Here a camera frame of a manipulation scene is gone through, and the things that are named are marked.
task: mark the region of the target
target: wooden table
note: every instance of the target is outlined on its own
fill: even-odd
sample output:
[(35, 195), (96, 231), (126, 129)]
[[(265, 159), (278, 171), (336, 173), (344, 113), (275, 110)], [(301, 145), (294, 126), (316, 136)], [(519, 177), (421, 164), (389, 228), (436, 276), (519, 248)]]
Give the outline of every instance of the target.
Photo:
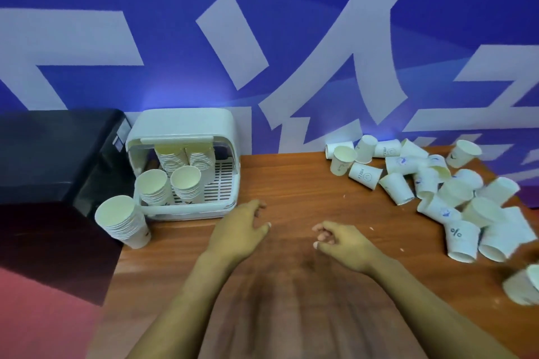
[[(448, 147), (430, 148), (447, 154)], [(383, 159), (374, 166), (382, 167)], [(468, 165), (494, 179), (478, 160)], [(330, 261), (312, 247), (322, 220), (354, 224), (425, 286), (494, 335), (516, 354), (539, 351), (539, 306), (522, 307), (502, 281), (539, 260), (539, 242), (522, 246), (506, 264), (479, 256), (463, 264), (446, 255), (443, 227), (415, 211), (419, 199), (395, 206), (329, 171), (322, 153), (256, 155), (241, 159), (240, 202), (260, 198), (262, 222), (273, 226), (219, 295), (200, 357), (424, 358), (394, 307), (372, 280)], [(521, 206), (539, 233), (533, 213)], [(179, 290), (204, 250), (214, 220), (152, 225), (152, 242), (124, 248), (88, 358), (123, 358)]]

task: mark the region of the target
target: stack of paper cups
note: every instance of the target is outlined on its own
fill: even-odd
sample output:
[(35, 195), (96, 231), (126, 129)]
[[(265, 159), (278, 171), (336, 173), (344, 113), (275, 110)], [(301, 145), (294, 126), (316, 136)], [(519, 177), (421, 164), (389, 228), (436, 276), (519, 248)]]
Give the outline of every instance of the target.
[(447, 254), (461, 263), (473, 263), (477, 258), (477, 244), (481, 229), (465, 220), (445, 224)]
[(432, 168), (420, 168), (414, 175), (415, 195), (429, 201), (438, 192), (438, 172)]
[(387, 157), (385, 168), (387, 173), (400, 173), (401, 175), (411, 175), (419, 171), (419, 168), (426, 167), (428, 160), (419, 157)]
[(477, 172), (471, 171), (470, 169), (458, 170), (453, 175), (453, 178), (466, 182), (466, 184), (473, 190), (481, 189), (483, 187), (483, 178), (481, 175)]
[(337, 176), (342, 176), (348, 172), (348, 168), (354, 163), (356, 159), (356, 151), (353, 147), (337, 146), (333, 151), (332, 164), (329, 170)]
[(404, 179), (404, 176), (402, 176), (400, 173), (390, 173), (381, 178), (380, 185), (393, 199), (397, 206), (406, 204), (415, 198), (414, 193), (412, 193), (412, 190), (406, 182), (406, 179)]
[(502, 210), (506, 217), (505, 222), (507, 224), (511, 224), (514, 227), (515, 232), (519, 234), (521, 244), (537, 240), (537, 235), (531, 228), (530, 223), (528, 223), (528, 220), (526, 220), (526, 218), (522, 214), (522, 210), (520, 210), (520, 207), (506, 207)]
[(397, 157), (401, 154), (401, 142), (398, 139), (381, 141), (374, 148), (375, 158)]
[(168, 176), (160, 169), (151, 169), (138, 176), (135, 189), (148, 206), (174, 203)]
[(401, 142), (401, 157), (428, 158), (428, 152), (406, 138)]
[(539, 264), (514, 274), (502, 287), (509, 299), (519, 305), (539, 305)]
[(155, 154), (164, 171), (170, 176), (176, 169), (188, 165), (185, 148), (173, 145), (156, 145)]
[(369, 165), (354, 164), (348, 173), (348, 177), (374, 190), (383, 171), (383, 169)]
[(105, 200), (95, 211), (95, 222), (112, 238), (131, 248), (144, 247), (152, 234), (144, 214), (129, 196), (114, 196)]
[(356, 162), (368, 164), (371, 160), (373, 160), (374, 149), (376, 148), (377, 144), (378, 139), (372, 135), (362, 136), (356, 146)]
[(462, 215), (458, 210), (449, 207), (438, 196), (422, 200), (417, 206), (417, 211), (441, 224), (449, 224), (462, 219)]
[(480, 197), (486, 197), (499, 206), (502, 206), (502, 204), (508, 201), (519, 190), (520, 186), (518, 183), (509, 178), (500, 177), (488, 186), (478, 190), (476, 194)]
[(354, 143), (352, 141), (339, 142), (337, 144), (326, 144), (326, 159), (333, 159), (333, 152), (337, 146), (346, 146), (347, 148), (354, 149)]
[(473, 189), (459, 179), (450, 179), (445, 182), (437, 196), (451, 207), (457, 207), (473, 199)]
[(189, 165), (195, 166), (200, 171), (202, 186), (215, 180), (215, 151), (212, 145), (188, 146), (187, 155)]
[(433, 168), (438, 172), (438, 182), (444, 183), (451, 178), (451, 172), (445, 163), (445, 159), (442, 155), (429, 155), (428, 167)]
[(518, 233), (507, 223), (494, 224), (485, 229), (479, 252), (490, 260), (502, 263), (506, 261), (520, 246)]
[(502, 208), (492, 200), (476, 197), (462, 211), (462, 219), (476, 224), (478, 227), (486, 227), (496, 223), (503, 223), (505, 214)]
[(461, 168), (482, 153), (483, 151), (479, 145), (470, 141), (465, 141), (464, 139), (459, 139), (445, 160), (452, 168)]
[(204, 203), (204, 185), (200, 178), (202, 174), (195, 166), (182, 166), (170, 177), (172, 190), (187, 204)]

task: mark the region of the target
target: right hand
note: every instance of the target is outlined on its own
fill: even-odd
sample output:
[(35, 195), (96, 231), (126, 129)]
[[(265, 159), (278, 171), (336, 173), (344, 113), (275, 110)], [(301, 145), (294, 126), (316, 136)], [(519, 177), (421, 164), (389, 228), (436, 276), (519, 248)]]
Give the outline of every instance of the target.
[(319, 233), (319, 241), (314, 242), (314, 248), (351, 270), (370, 274), (373, 265), (385, 257), (354, 226), (325, 221), (314, 226), (313, 231)]

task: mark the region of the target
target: left hand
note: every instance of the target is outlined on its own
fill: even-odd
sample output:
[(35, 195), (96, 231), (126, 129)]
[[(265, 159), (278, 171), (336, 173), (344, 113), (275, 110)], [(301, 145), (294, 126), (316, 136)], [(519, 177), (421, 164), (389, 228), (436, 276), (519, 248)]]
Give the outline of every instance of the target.
[(237, 206), (216, 224), (206, 251), (234, 267), (245, 260), (270, 230), (271, 223), (253, 227), (259, 210), (265, 208), (266, 203), (260, 200)]

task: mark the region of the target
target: hand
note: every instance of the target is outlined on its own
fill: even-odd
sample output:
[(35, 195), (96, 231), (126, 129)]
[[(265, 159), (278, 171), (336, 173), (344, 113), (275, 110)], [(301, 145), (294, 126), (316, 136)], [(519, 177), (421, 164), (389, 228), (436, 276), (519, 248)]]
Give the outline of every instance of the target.
[(265, 208), (266, 203), (260, 200), (237, 206), (215, 225), (207, 252), (233, 267), (249, 257), (271, 227), (271, 223), (257, 229), (253, 227), (259, 210)]
[(351, 270), (371, 274), (373, 265), (385, 257), (354, 226), (325, 221), (314, 226), (313, 231), (320, 233), (318, 241), (313, 244), (314, 248)]

